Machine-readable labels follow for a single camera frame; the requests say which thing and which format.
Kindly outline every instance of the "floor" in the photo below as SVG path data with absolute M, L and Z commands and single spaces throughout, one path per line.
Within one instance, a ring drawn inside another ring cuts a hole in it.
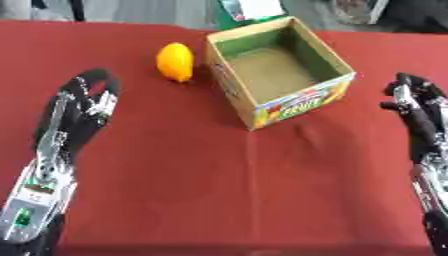
M 70 14 L 67 0 L 45 0 L 59 13 Z M 383 31 L 378 26 L 352 26 L 337 21 L 330 0 L 283 0 L 291 15 L 316 30 Z M 212 0 L 84 0 L 90 20 L 177 24 L 213 28 Z

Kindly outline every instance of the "cardboard box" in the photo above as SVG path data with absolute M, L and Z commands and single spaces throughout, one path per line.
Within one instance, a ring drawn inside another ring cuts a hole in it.
M 251 131 L 342 98 L 355 77 L 295 17 L 209 35 L 207 63 Z

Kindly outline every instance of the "red tablecloth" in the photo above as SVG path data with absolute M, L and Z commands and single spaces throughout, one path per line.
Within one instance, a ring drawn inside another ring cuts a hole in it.
M 122 95 L 80 155 L 64 255 L 428 254 L 406 131 L 378 103 L 397 71 L 448 84 L 448 37 L 321 32 L 359 73 L 347 97 L 250 133 L 207 74 L 181 86 L 155 71 L 156 52 L 174 41 L 200 65 L 205 34 L 0 23 L 0 198 L 33 155 L 49 96 L 106 67 Z

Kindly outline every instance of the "box label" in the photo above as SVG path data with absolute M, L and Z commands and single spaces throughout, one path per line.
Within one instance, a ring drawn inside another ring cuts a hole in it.
M 342 81 L 335 86 L 324 87 L 319 90 L 311 88 L 289 100 L 260 108 L 256 111 L 255 128 L 258 129 L 274 122 L 303 114 L 338 100 L 344 96 L 349 84 L 350 81 Z

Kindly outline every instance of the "robotic hand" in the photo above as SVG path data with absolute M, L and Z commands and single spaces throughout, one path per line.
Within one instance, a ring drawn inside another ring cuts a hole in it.
M 104 90 L 92 93 L 103 81 Z M 76 155 L 106 125 L 117 98 L 118 82 L 103 69 L 79 74 L 51 98 L 34 134 L 36 157 L 0 209 L 0 255 L 53 255 L 77 186 Z
M 388 85 L 410 135 L 412 185 L 424 212 L 423 225 L 436 255 L 448 255 L 448 99 L 433 83 L 405 73 Z

